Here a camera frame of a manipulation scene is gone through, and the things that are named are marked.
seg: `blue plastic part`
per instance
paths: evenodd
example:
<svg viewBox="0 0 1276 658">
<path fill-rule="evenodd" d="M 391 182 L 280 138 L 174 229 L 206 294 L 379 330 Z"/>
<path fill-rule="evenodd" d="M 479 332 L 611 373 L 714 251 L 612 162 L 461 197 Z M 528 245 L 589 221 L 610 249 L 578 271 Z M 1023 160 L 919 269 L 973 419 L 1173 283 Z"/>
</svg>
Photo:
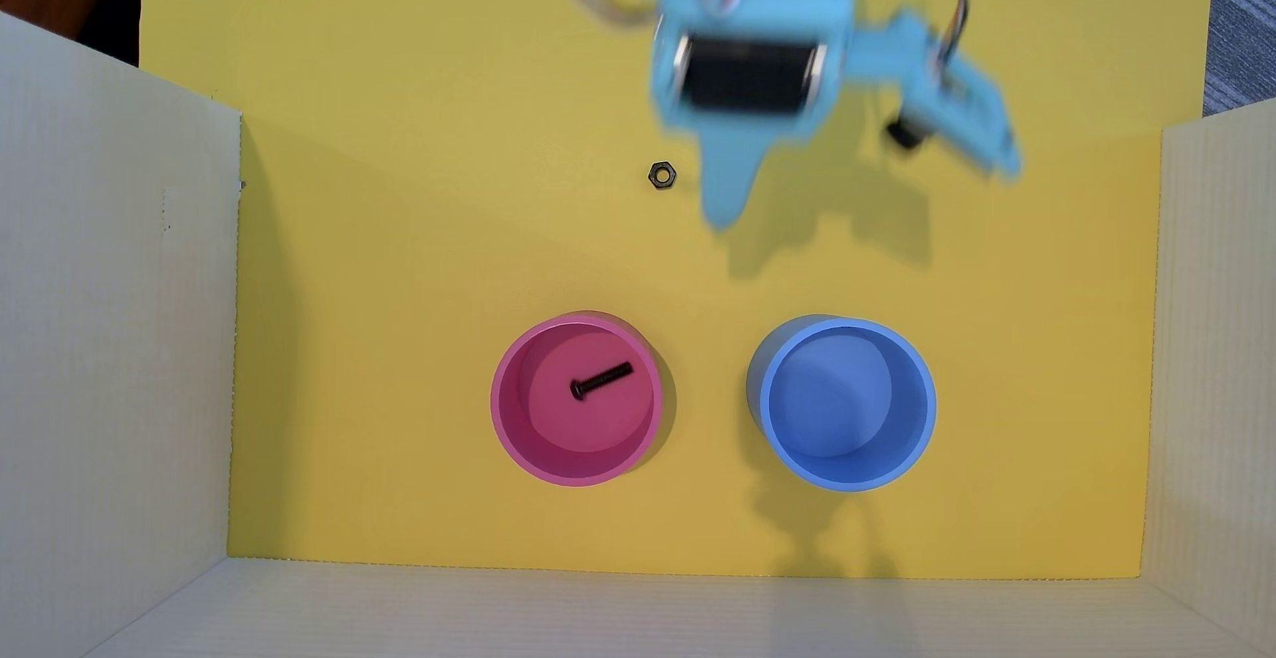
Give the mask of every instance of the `blue plastic part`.
<svg viewBox="0 0 1276 658">
<path fill-rule="evenodd" d="M 666 128 L 699 136 L 701 194 L 709 226 L 725 228 L 744 212 L 754 177 L 775 143 L 805 143 L 833 110 L 843 83 L 892 83 L 901 112 L 961 149 L 984 171 L 1017 177 L 1018 148 L 997 85 L 957 54 L 934 69 L 937 40 L 903 11 L 884 27 L 857 27 L 854 0 L 741 0 L 726 17 L 702 0 L 657 0 L 651 94 Z M 678 54 L 683 38 L 703 33 L 823 48 L 819 83 L 796 115 L 704 112 L 683 102 Z"/>
<path fill-rule="evenodd" d="M 907 472 L 935 425 L 921 356 L 882 324 L 810 315 L 753 355 L 749 412 L 790 471 L 832 491 L 869 491 Z"/>
</svg>

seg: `yellow surface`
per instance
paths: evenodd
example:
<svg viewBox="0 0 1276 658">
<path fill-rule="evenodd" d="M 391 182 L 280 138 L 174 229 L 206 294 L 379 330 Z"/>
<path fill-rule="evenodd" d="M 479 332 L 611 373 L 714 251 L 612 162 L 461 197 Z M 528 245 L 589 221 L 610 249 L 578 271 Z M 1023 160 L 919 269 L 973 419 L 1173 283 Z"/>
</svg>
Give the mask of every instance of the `yellow surface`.
<svg viewBox="0 0 1276 658">
<path fill-rule="evenodd" d="M 1199 112 L 1207 4 L 975 0 L 1021 184 L 884 154 L 891 97 L 846 96 L 717 237 L 694 144 L 651 111 L 648 32 L 569 0 L 145 0 L 144 66 L 245 111 L 231 553 L 1136 574 L 1157 129 Z M 578 307 L 644 330 L 676 416 L 641 468 L 565 490 L 504 455 L 487 390 L 508 342 Z M 804 485 L 748 418 L 757 342 L 808 311 L 889 324 L 934 371 L 934 440 L 883 490 Z"/>
</svg>

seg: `white box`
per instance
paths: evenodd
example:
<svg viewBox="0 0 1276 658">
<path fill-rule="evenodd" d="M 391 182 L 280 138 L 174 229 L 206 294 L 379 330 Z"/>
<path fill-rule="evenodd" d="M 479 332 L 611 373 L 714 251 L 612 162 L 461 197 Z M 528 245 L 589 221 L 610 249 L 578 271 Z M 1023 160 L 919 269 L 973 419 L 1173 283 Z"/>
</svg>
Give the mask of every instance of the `white box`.
<svg viewBox="0 0 1276 658">
<path fill-rule="evenodd" d="M 1143 576 L 226 559 L 239 113 L 0 14 L 0 658 L 1276 657 L 1276 101 L 1165 131 Z"/>
</svg>

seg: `bolt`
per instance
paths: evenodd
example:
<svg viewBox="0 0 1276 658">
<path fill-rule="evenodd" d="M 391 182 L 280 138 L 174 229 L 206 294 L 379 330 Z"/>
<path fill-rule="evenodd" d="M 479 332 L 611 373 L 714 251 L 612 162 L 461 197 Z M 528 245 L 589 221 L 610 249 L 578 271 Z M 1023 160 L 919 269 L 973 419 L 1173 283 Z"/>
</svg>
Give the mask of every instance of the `bolt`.
<svg viewBox="0 0 1276 658">
<path fill-rule="evenodd" d="M 584 395 L 591 393 L 591 390 L 606 386 L 618 379 L 624 379 L 632 372 L 634 372 L 633 365 L 625 362 L 624 365 L 611 367 L 605 372 L 593 375 L 584 381 L 572 380 L 572 397 L 574 397 L 577 402 L 584 402 Z"/>
</svg>

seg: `robotic arm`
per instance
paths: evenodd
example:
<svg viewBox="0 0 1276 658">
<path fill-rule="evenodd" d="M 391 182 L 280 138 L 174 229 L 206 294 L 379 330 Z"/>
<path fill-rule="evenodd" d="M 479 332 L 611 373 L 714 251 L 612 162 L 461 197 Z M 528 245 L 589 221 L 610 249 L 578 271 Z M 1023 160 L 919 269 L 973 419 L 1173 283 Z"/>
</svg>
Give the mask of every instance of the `robotic arm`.
<svg viewBox="0 0 1276 658">
<path fill-rule="evenodd" d="M 886 131 L 905 149 L 938 134 L 981 170 L 1018 176 L 998 88 L 956 51 L 967 0 L 943 37 L 909 10 L 860 27 L 854 0 L 658 0 L 646 10 L 582 1 L 627 24 L 656 19 L 651 94 L 666 128 L 699 138 L 715 228 L 736 222 L 769 148 L 814 134 L 846 83 L 900 87 Z"/>
</svg>

